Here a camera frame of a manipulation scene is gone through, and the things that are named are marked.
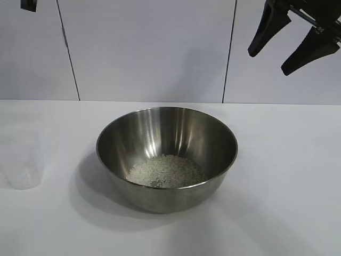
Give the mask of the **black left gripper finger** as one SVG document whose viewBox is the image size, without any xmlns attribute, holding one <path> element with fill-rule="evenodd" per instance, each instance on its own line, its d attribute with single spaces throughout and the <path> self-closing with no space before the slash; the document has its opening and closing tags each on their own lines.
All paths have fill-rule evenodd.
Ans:
<svg viewBox="0 0 341 256">
<path fill-rule="evenodd" d="M 36 12 L 37 0 L 21 0 L 20 8 L 30 12 Z"/>
</svg>

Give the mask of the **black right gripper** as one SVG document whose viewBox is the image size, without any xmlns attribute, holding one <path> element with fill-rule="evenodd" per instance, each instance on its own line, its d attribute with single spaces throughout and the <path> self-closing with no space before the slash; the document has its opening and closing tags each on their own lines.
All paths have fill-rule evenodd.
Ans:
<svg viewBox="0 0 341 256">
<path fill-rule="evenodd" d="M 281 29 L 291 22 L 292 11 L 313 27 L 299 47 L 282 64 L 288 76 L 316 59 L 336 53 L 340 42 L 340 1 L 266 1 L 256 34 L 248 48 L 255 57 Z"/>
</svg>

